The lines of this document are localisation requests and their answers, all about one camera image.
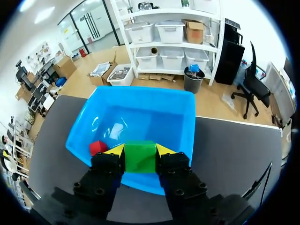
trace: blue object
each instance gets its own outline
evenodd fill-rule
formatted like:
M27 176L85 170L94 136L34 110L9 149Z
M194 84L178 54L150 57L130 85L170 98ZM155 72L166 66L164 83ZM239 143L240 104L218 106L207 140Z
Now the blue object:
M67 81L67 79L65 77L61 77L60 79L58 79L55 82L56 87L61 87L65 84L65 82Z
M195 97L189 91L144 87L98 87L79 113L66 148L91 166L89 144L108 149L126 141L153 141L184 152L190 163L195 132ZM125 173L122 184L164 195L155 173Z
M199 65L198 64L190 64L189 71L192 73L198 73L200 71Z
M233 84L235 86L238 86L239 84L243 85L244 79L245 79L245 71L246 71L247 68L248 68L247 62L246 62L246 60L243 60L240 63L239 70L238 70L238 72L236 74L236 77L235 77L235 79L233 81Z

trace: red container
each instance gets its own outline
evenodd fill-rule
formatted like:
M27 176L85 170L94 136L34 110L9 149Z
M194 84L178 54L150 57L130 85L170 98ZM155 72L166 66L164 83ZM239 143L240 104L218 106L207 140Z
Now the red container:
M83 57L83 58L86 56L85 50L83 48L79 49L79 53L81 54L81 57Z

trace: black table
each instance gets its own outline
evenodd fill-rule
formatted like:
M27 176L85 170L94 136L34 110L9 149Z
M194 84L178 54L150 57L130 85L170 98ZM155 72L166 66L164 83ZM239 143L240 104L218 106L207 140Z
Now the black table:
M61 96L51 107L34 146L29 185L41 197L53 187L73 193L73 184L88 166L65 148L70 129L86 99ZM244 194L273 167L266 196L278 180L281 134L278 129L210 118L196 118L192 168L208 186L208 197ZM259 206L263 185L249 203ZM172 219L164 196L121 186L108 218L113 221L150 223Z

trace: white box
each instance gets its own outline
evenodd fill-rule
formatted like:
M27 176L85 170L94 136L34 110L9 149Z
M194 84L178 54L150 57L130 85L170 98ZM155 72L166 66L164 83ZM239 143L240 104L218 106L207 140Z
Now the white box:
M217 13L217 0L189 0L189 7L197 11Z
M129 67L130 70L126 74L126 76L121 80L110 80L110 77L113 75L114 72L123 70L125 67ZM111 74L109 74L107 78L107 82L111 83L112 86L130 86L133 81L134 75L133 75L133 69L131 67L131 64L120 64L113 69Z
M158 64L158 54L151 53L152 48L140 48L136 54L139 62L139 69L156 69Z
M162 43L182 43L183 40L183 22L162 21L155 24L158 29Z
M160 56L165 69L181 70L182 59L184 58L182 48L162 47L160 49Z
M154 38L154 23L137 22L126 26L126 31L130 35L132 43L149 43Z
M205 71L207 62L210 60L203 50L185 48L185 55L187 57L187 66L190 64L198 64L202 71Z

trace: cardboard box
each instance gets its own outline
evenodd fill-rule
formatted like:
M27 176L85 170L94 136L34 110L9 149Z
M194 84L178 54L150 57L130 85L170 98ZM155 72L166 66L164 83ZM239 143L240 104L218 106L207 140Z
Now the cardboard box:
M59 77L68 79L77 70L77 67L69 56L64 56L59 62L53 65L53 69Z
M29 72L27 74L27 78L30 82L34 79L34 74L32 72ZM38 79L36 83L34 84L36 87L41 83L41 81ZM26 89L25 85L21 85L20 89L18 90L17 94L15 95L15 98L20 101L21 98L23 98L27 103L29 102L31 98L32 93Z
M139 74L140 80L149 80L149 74Z
M111 86L111 84L109 82L107 82L107 78L108 76L112 73L113 69L115 69L115 67L118 64L114 61L114 62L110 62L110 67L109 69L102 75L102 76L90 76L88 74L88 77L90 78L90 82L92 84L94 84L95 86Z
M174 81L175 80L175 75L161 75L162 79L168 80L168 81Z
M157 80L157 81L160 81L161 80L161 74L151 74L149 76L149 79L150 80Z
M202 44L204 24L197 21L185 20L184 35L187 42L192 44Z
M16 99L20 101L21 98L23 98L27 103L29 102L31 98L31 92L28 91L24 85L21 85L19 91L15 95Z

